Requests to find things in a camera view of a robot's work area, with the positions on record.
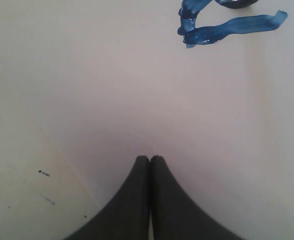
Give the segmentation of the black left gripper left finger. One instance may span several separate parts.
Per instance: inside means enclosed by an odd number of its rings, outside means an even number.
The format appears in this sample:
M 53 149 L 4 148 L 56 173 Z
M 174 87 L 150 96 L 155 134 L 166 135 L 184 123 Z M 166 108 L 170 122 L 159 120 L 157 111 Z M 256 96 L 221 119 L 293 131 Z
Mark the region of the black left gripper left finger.
M 147 240 L 149 224 L 150 161 L 141 155 L 106 206 L 66 239 Z

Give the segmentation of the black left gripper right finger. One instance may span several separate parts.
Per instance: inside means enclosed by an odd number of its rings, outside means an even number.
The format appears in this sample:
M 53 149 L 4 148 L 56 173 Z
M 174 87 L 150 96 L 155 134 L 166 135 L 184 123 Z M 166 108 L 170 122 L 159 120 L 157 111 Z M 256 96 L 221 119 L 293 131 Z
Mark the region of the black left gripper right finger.
M 240 240 L 183 190 L 165 159 L 150 160 L 150 209 L 155 240 Z

